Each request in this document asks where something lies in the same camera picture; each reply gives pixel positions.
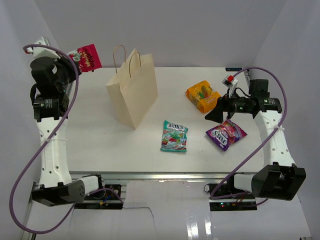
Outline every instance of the candy bag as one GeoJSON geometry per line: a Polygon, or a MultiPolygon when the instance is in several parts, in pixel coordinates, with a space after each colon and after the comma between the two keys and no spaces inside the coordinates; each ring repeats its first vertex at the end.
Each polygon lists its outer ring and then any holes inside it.
{"type": "Polygon", "coordinates": [[[68,52],[73,61],[79,64],[82,73],[91,72],[102,68],[96,47],[94,44],[82,46],[74,51],[68,52]]]}
{"type": "Polygon", "coordinates": [[[221,97],[217,91],[212,89],[206,80],[189,87],[185,94],[202,113],[207,113],[214,109],[217,105],[218,98],[221,97]]]}
{"type": "Polygon", "coordinates": [[[164,121],[160,149],[165,152],[186,152],[187,131],[185,126],[164,121]]]}
{"type": "Polygon", "coordinates": [[[229,119],[205,133],[224,151],[227,151],[231,144],[234,144],[247,136],[245,131],[229,119]]]}

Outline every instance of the fox's candy bag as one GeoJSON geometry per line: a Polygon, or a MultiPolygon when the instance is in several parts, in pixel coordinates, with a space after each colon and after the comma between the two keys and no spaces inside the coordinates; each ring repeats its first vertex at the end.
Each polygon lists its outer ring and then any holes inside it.
{"type": "Polygon", "coordinates": [[[218,98],[221,97],[217,91],[212,89],[206,80],[189,87],[185,94],[202,113],[207,113],[214,109],[217,105],[218,98]]]}
{"type": "Polygon", "coordinates": [[[160,149],[165,152],[186,152],[187,131],[185,126],[164,121],[160,149]]]}
{"type": "Polygon", "coordinates": [[[229,119],[205,133],[224,151],[227,151],[231,144],[247,136],[245,131],[229,119]]]}

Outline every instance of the orange candy bag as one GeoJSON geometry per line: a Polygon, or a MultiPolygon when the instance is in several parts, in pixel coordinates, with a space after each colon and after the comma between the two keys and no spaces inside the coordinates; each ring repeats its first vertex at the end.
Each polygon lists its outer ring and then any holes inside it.
{"type": "Polygon", "coordinates": [[[188,88],[185,94],[196,108],[204,114],[214,109],[218,98],[221,97],[206,80],[188,88]]]}

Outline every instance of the purple candy bag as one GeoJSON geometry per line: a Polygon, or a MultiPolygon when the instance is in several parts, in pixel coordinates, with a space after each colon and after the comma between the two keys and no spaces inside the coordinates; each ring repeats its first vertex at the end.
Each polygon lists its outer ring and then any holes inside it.
{"type": "Polygon", "coordinates": [[[234,144],[247,136],[241,127],[229,119],[225,120],[222,124],[211,128],[205,133],[224,151],[227,151],[231,144],[234,144]]]}

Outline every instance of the paper bag handle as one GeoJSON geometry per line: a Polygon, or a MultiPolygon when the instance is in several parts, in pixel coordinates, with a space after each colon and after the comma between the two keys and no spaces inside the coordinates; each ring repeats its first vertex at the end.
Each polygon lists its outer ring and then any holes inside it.
{"type": "Polygon", "coordinates": [[[123,46],[122,44],[116,46],[114,49],[113,49],[113,62],[114,62],[114,67],[115,67],[115,73],[118,73],[117,71],[117,65],[116,65],[116,60],[115,60],[115,51],[117,50],[118,47],[122,46],[123,49],[124,49],[124,62],[126,62],[126,48],[125,46],[123,46]]]}
{"type": "Polygon", "coordinates": [[[141,67],[140,52],[136,51],[134,54],[132,54],[132,56],[131,56],[131,58],[130,58],[130,62],[129,62],[129,75],[130,75],[130,78],[131,78],[131,71],[130,71],[131,60],[132,60],[132,57],[133,57],[135,54],[139,54],[139,61],[140,61],[140,67],[141,67]]]}

